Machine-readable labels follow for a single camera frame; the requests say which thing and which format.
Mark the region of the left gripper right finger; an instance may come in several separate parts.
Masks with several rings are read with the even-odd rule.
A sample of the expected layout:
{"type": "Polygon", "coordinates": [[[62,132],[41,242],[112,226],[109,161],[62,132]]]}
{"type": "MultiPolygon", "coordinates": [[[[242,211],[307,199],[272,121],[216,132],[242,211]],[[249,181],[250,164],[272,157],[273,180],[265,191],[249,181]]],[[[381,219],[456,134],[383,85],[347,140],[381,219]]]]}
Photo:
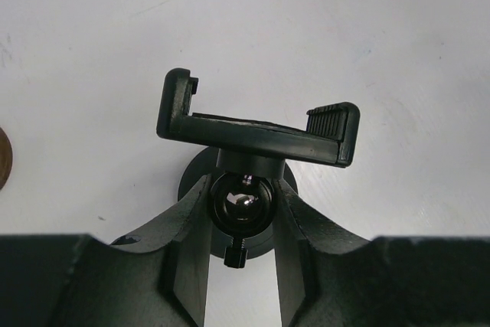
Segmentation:
{"type": "Polygon", "coordinates": [[[486,237],[366,240],[274,185],[284,326],[487,326],[486,237]]]}

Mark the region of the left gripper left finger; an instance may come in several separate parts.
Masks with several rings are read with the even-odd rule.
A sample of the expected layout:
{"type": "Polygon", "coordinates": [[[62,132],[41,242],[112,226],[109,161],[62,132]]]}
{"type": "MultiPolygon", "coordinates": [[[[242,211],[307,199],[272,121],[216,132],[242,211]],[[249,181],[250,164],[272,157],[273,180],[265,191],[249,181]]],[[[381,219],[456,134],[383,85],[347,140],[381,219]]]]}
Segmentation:
{"type": "Polygon", "coordinates": [[[2,236],[1,324],[203,325],[210,186],[204,176],[122,244],[87,234],[2,236]]]}

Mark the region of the black stand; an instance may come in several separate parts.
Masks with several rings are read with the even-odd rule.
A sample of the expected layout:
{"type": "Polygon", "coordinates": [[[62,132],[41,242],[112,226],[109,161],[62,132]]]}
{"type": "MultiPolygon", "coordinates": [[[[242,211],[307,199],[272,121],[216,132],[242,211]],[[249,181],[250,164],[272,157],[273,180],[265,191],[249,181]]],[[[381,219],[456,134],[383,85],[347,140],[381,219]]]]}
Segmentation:
{"type": "Polygon", "coordinates": [[[296,182],[289,160],[347,168],[353,161],[361,112],[349,102],[307,112],[304,130],[270,122],[192,113],[199,80],[184,68],[170,70],[163,85],[157,135],[204,147],[181,177],[183,198],[204,175],[212,177],[208,211],[218,239],[212,254],[240,269],[248,257],[272,248],[273,182],[296,182]]]}

